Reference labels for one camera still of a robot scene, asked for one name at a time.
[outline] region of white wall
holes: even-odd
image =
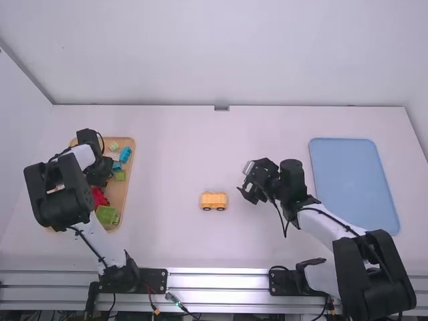
[[[404,104],[426,0],[0,0],[0,37],[57,103]]]
[[[0,239],[31,164],[51,103],[0,48]]]
[[[428,76],[411,96],[406,111],[428,159]]]

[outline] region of black cable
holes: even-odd
[[[311,321],[316,321],[324,315],[324,312],[327,309],[327,304],[328,304],[328,296],[326,296],[326,303],[324,303],[324,307],[322,308],[321,313],[315,319],[312,319]]]
[[[96,134],[101,138],[101,141],[102,141],[101,155],[103,155],[106,145],[104,144],[104,139],[102,138],[101,134],[99,132],[96,132]]]
[[[106,260],[96,251],[96,249],[94,249],[94,247],[88,242],[88,240],[86,239],[85,235],[82,234],[82,231],[80,231],[79,229],[76,229],[74,226],[69,226],[67,227],[68,229],[72,229],[73,231],[76,232],[76,235],[79,235],[80,238],[82,239],[83,242],[85,242],[85,244],[91,249],[91,251],[95,254],[95,256],[98,258],[99,262],[102,262],[102,264],[104,265],[104,267],[106,269],[108,269]],[[113,310],[114,305],[116,304],[116,293],[113,292],[113,304],[110,307],[110,309],[108,310],[108,313],[110,314],[110,312]]]
[[[183,314],[183,316],[192,316],[192,317],[194,317],[196,320],[200,320],[201,319],[201,316],[202,316],[202,313],[200,313],[199,314],[199,316],[196,316],[196,315],[194,315],[193,313],[190,313],[187,309],[186,309],[186,313],[184,313]]]
[[[113,304],[110,307],[110,309],[108,309],[108,315],[110,315],[110,312],[113,310],[113,307],[115,304],[116,304],[116,293],[113,292]]]
[[[270,272],[272,272],[273,270],[284,270],[284,271],[289,271],[288,268],[286,268],[285,266],[282,265],[274,265],[269,269],[269,274]]]
[[[346,224],[342,223],[341,221],[339,221],[335,217],[331,216],[330,214],[327,214],[326,212],[324,212],[324,211],[322,211],[320,209],[316,209],[314,207],[302,207],[301,209],[298,209],[297,212],[305,211],[307,209],[309,209],[311,211],[315,211],[315,212],[317,212],[319,214],[323,214],[324,216],[327,216],[329,219],[333,220],[334,222],[336,222],[337,224],[339,224],[340,226],[342,226],[343,228],[345,228],[345,230],[347,232],[351,232],[356,237],[360,237],[361,236],[356,231],[354,231],[349,225],[346,225]],[[361,240],[364,243],[364,245],[367,247],[367,249],[370,251],[370,253],[374,256],[374,258],[378,261],[379,266],[384,270],[384,272],[387,275],[388,280],[390,281],[390,283],[392,283],[393,279],[392,279],[391,275],[389,274],[388,269],[387,269],[385,263],[383,262],[383,260],[379,257],[379,255],[377,255],[377,253],[374,251],[374,249],[367,243],[367,241],[364,238],[361,238]]]
[[[94,249],[94,247],[92,247],[92,245],[88,242],[88,240],[86,239],[85,235],[82,234],[82,231],[80,231],[79,229],[76,229],[74,226],[69,226],[67,227],[68,229],[72,229],[73,231],[76,232],[76,235],[79,235],[80,238],[83,240],[83,242],[86,243],[86,245],[91,249],[91,251],[95,254],[95,256],[98,258],[98,261],[102,262],[102,264],[104,265],[104,267],[107,269],[107,263],[106,260],[96,251],[96,249]]]
[[[275,201],[272,201],[272,204],[274,204],[274,207],[276,208],[276,211],[278,212],[278,215],[280,216],[281,225],[282,225],[282,233],[284,234],[284,238],[287,238],[287,229],[288,229],[288,224],[290,223],[290,221],[287,222],[287,227],[284,227],[284,220],[282,219],[282,215],[281,215],[280,209],[278,209],[278,205],[276,205]]]

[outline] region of metal frame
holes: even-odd
[[[321,297],[273,297],[268,269],[169,268],[168,290],[191,312],[319,314]],[[83,310],[90,282],[88,271],[0,271],[0,310]],[[417,307],[404,315],[428,316],[428,276],[411,276]],[[153,300],[161,312],[181,312],[163,295]],[[108,310],[111,294],[100,294],[97,309]],[[117,294],[113,310],[151,311],[145,294]]]

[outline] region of blue tray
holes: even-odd
[[[369,231],[398,234],[400,221],[374,142],[314,138],[309,150],[316,194],[329,211]]]

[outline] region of yellow toy car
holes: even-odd
[[[227,208],[227,194],[224,192],[212,193],[204,192],[201,195],[201,208],[204,211],[216,209],[224,211]]]

